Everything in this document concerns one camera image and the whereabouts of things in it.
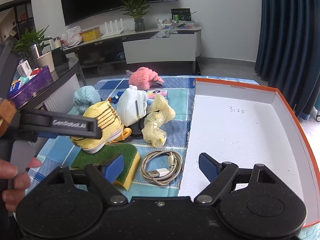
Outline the person's left hand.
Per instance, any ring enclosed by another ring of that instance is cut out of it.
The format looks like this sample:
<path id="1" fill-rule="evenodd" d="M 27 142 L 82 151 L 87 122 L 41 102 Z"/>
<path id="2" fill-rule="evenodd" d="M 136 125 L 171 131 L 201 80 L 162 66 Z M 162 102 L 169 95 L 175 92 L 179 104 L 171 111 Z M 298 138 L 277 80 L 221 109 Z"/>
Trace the person's left hand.
<path id="1" fill-rule="evenodd" d="M 27 172 L 18 174 L 18 168 L 11 163 L 1 160 L 1 179 L 12 179 L 12 187 L 4 190 L 2 200 L 9 212 L 16 212 L 18 204 L 25 197 L 25 191 L 30 187 Z"/>

